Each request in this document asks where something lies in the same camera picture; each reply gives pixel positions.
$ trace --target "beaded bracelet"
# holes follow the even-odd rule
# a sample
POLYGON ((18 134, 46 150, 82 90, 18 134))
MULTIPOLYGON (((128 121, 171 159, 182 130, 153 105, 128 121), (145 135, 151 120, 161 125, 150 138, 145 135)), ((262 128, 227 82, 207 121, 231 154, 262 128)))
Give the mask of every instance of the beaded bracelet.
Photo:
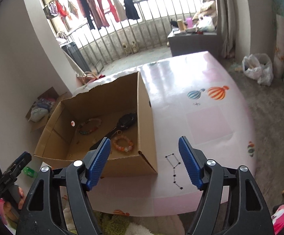
POLYGON ((86 134, 90 134, 94 131, 96 131, 102 124, 102 120, 100 118, 90 118, 89 120, 86 120, 85 122, 82 122, 80 125, 79 125, 79 133, 82 134, 82 135, 86 135, 86 134), (85 126, 86 124, 88 124, 89 122, 91 121, 97 121, 97 125, 94 126, 92 129, 88 130, 88 131, 82 131, 80 129, 82 129, 83 126, 85 126))
POLYGON ((127 136, 119 135, 119 136, 114 137, 113 146, 118 151, 128 152, 128 151, 131 151, 133 149, 133 142, 131 140, 129 140, 129 138, 127 136), (126 140, 127 143, 129 144, 129 146, 128 147, 121 147, 121 146, 119 146, 117 144, 117 141, 120 140, 120 139, 126 140))

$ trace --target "blue gripper pad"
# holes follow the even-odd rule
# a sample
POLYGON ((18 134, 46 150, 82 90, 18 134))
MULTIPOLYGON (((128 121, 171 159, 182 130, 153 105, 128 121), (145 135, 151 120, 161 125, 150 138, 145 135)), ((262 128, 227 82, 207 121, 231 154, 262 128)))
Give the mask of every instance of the blue gripper pad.
POLYGON ((192 147, 187 144, 183 137, 179 138, 178 146, 180 155, 182 157, 183 163, 189 174, 192 184, 195 185, 198 189, 200 189, 203 185, 201 179, 201 169, 191 152, 192 147))
POLYGON ((110 154, 110 149, 110 139, 106 139, 100 149, 96 150, 98 151, 98 153, 96 154, 91 166, 86 171, 86 187, 89 191, 97 185, 98 180, 103 172, 103 168, 107 162, 108 156, 110 154))

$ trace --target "green bottle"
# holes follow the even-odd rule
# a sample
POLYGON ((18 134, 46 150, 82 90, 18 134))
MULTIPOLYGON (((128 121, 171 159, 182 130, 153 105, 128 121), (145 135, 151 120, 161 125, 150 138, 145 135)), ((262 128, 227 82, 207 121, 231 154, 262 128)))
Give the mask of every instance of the green bottle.
POLYGON ((37 176, 37 172, 35 172, 33 169, 31 169, 30 167, 24 167, 24 169, 22 170, 23 173, 31 178, 36 178, 37 176))

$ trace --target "small cardboard box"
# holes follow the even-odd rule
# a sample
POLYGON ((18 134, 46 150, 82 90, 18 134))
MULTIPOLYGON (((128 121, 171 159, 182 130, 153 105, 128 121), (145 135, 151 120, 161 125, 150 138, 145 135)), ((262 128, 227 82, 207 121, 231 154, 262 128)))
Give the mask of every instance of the small cardboard box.
MULTIPOLYGON (((130 153, 120 152, 112 145, 102 176, 156 174, 152 108, 140 73, 120 77, 62 100, 45 126, 34 155, 54 168, 66 167, 82 159, 94 143, 116 126, 119 118, 131 112, 137 112, 138 121, 122 133, 132 140, 133 149, 130 153), (90 134, 81 135, 79 124, 94 117, 102 120, 101 126, 90 134)), ((82 130, 89 130, 95 125, 95 121, 91 121, 82 130)), ((125 144, 126 141, 119 140, 119 145, 125 144)))
MULTIPOLYGON (((38 122, 29 121, 29 123, 31 124, 31 132, 33 132, 33 131, 35 131, 37 129, 44 129, 44 127, 46 126, 49 118, 51 117, 52 113, 56 109, 56 107, 59 104, 59 102, 62 101, 63 99, 69 98, 69 97, 70 96, 68 95, 68 93, 64 93, 63 95, 58 95, 58 93, 56 92, 56 90, 53 87, 51 87, 50 89, 48 89, 47 91, 42 93, 37 98, 38 100, 41 99, 41 98, 53 98, 53 99, 56 100, 56 102, 54 103, 50 113, 48 115, 44 116, 40 121, 38 121, 38 122)), ((31 117, 31 110, 34 107, 34 104, 31 106, 29 112, 25 116, 28 120, 31 117)))

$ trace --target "floor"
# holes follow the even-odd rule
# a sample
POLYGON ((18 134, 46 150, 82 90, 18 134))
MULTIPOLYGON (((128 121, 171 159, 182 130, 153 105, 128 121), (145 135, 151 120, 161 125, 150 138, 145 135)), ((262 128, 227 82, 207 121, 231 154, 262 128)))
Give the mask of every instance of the floor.
MULTIPOLYGON (((130 55, 105 67, 103 74, 110 75, 119 70, 171 57, 169 48, 160 47, 130 55)), ((270 87, 260 86, 256 81, 235 71, 233 60, 222 60, 221 64, 237 83, 249 105, 256 131, 257 169, 255 179, 263 193, 267 206, 284 202, 284 84, 273 80, 270 87)), ((226 203, 220 207, 215 231, 221 230, 226 212, 226 203)), ((189 228, 194 212, 179 215, 185 230, 189 228)))
POLYGON ((109 63, 104 66, 101 73, 108 76, 118 71, 123 71, 125 69, 136 67, 149 62, 155 62, 169 57, 171 57, 171 52, 170 48, 168 48, 167 46, 153 48, 135 53, 133 55, 128 55, 127 57, 109 63))

